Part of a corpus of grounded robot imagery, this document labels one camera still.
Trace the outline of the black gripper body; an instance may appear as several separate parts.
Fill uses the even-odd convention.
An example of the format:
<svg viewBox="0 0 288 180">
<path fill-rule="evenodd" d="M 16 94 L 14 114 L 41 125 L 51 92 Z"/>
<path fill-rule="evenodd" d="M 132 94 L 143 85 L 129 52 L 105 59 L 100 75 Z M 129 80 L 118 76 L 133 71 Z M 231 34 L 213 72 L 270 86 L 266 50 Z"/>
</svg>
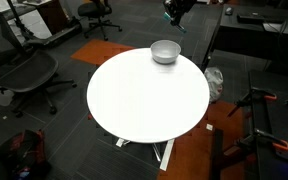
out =
<svg viewBox="0 0 288 180">
<path fill-rule="evenodd" d="M 170 16 L 182 16 L 195 5 L 196 0 L 163 0 L 165 11 Z"/>
</svg>

